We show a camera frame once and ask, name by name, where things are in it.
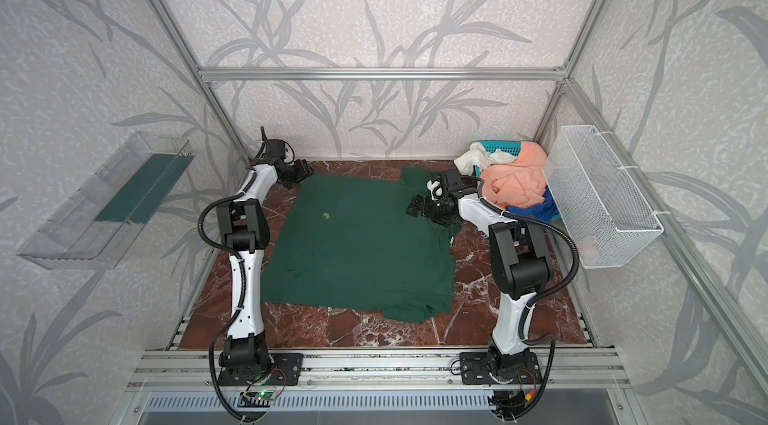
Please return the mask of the green t-shirt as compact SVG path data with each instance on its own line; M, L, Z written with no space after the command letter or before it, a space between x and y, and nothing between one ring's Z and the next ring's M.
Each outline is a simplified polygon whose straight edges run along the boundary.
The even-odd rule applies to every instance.
M379 311L410 323L449 313L451 240L461 224L443 227L407 212L435 176L405 167L397 181L304 180L264 266L262 302Z

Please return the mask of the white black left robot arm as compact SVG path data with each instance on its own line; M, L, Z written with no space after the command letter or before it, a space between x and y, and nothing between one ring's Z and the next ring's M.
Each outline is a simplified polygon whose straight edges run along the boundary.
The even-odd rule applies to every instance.
M259 161L247 172L235 195L215 205L223 250L232 272L231 317L224 328L220 366L234 373L268 372L273 361L266 344L261 315L261 267L271 232L263 201L275 184L298 185L313 171L304 159Z

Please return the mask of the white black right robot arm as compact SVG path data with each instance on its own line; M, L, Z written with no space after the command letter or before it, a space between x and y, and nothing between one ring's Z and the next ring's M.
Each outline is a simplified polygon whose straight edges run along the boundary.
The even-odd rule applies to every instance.
M488 351L489 368L496 376L520 367L529 352L531 300L553 278L544 257L549 224L533 217L512 215L476 194L433 199L416 195L406 213L449 226L458 218L472 223L488 237L493 279L500 291L497 323Z

